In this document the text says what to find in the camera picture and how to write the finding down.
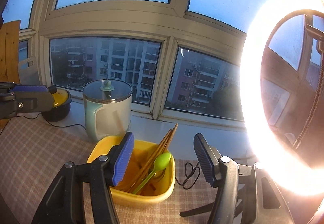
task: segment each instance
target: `green spoon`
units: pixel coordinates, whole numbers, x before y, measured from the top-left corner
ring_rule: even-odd
[[[169,152],[160,154],[154,161],[153,171],[143,180],[143,182],[133,191],[133,194],[137,194],[145,184],[154,176],[158,171],[161,171],[167,167],[171,159],[171,154]]]

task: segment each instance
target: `yellow plastic box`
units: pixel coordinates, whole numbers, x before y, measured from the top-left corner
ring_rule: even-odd
[[[108,154],[110,148],[114,145],[120,144],[122,137],[120,136],[107,136],[100,140],[99,143],[93,149],[91,155],[88,158],[88,163],[91,163],[100,155]],[[148,157],[157,148],[157,144],[150,143],[141,140],[135,140],[134,150],[130,158],[130,162],[126,169],[123,181],[119,183],[122,185],[130,181],[134,174],[138,172],[140,165],[144,165]],[[175,164],[174,158],[171,156],[169,165],[166,167],[163,178],[152,185],[147,184],[142,191],[142,195],[130,194],[124,191],[111,188],[111,194],[115,203],[128,206],[146,208],[152,204],[159,203],[167,199],[173,192],[175,182]]]

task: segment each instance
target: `ring light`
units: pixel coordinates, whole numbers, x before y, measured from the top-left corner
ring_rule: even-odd
[[[261,61],[268,38],[287,15],[301,10],[324,13],[321,0],[268,0],[256,14],[244,43],[240,95],[253,152],[282,187],[301,195],[324,192],[324,168],[312,169],[278,142],[268,126],[261,99]]]

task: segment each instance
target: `wooden chopsticks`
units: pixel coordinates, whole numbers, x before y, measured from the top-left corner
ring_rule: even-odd
[[[138,185],[143,181],[145,177],[148,175],[148,171],[150,167],[154,164],[155,159],[162,153],[164,153],[168,147],[170,146],[170,142],[178,128],[178,124],[174,126],[173,129],[170,129],[163,140],[159,143],[157,149],[152,153],[152,155],[148,158],[145,165],[141,168],[141,170],[136,174],[136,176],[132,179],[132,181],[123,187],[120,187],[119,190],[123,190],[125,192],[132,193]]]

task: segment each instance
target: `tablecloth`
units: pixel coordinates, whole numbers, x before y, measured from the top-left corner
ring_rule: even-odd
[[[38,118],[16,117],[9,121],[0,135],[0,193],[21,224],[31,223],[43,195],[62,165],[66,161],[86,163],[94,146]],[[186,162],[175,160],[176,177],[181,182],[185,179]],[[84,187],[86,221],[92,224],[88,184]],[[184,190],[175,183],[172,195],[150,208],[134,209],[117,204],[115,207],[121,223],[206,223],[208,213],[185,218],[179,213],[211,203],[215,196],[216,189],[205,182],[201,173],[192,189]]]

